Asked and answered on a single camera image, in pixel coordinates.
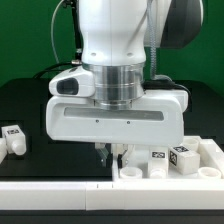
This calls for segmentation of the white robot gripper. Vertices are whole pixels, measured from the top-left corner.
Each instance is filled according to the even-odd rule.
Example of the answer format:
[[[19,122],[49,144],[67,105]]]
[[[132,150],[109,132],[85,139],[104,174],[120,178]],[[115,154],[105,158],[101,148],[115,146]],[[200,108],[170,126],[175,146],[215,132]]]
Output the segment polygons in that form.
[[[183,90],[147,90],[127,110],[104,110],[90,98],[54,96],[46,108],[46,131],[53,140],[96,143],[103,166],[109,155],[105,143],[119,144],[118,165],[125,167],[134,145],[180,144],[187,106]]]

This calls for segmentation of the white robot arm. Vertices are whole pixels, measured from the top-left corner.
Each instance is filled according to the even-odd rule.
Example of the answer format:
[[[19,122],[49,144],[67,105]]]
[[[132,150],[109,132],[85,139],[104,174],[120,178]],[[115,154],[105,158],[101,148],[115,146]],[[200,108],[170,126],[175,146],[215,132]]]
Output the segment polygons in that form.
[[[189,95],[168,77],[143,77],[144,49],[182,48],[199,33],[202,0],[80,0],[80,66],[49,83],[54,140],[177,146]]]

